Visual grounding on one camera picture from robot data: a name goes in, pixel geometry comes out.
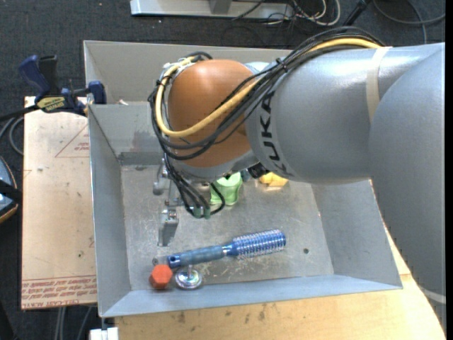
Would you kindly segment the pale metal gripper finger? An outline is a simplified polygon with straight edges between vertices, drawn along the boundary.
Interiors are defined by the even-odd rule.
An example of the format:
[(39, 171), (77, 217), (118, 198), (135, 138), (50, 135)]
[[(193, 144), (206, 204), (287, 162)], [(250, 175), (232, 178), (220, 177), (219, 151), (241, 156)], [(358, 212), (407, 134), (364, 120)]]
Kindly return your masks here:
[(175, 237), (179, 219), (176, 210), (165, 209), (159, 217), (158, 246), (167, 247)]
[(152, 192), (156, 196), (160, 196), (166, 190), (168, 184), (168, 170), (165, 164), (160, 164), (156, 171), (156, 178), (153, 182)]

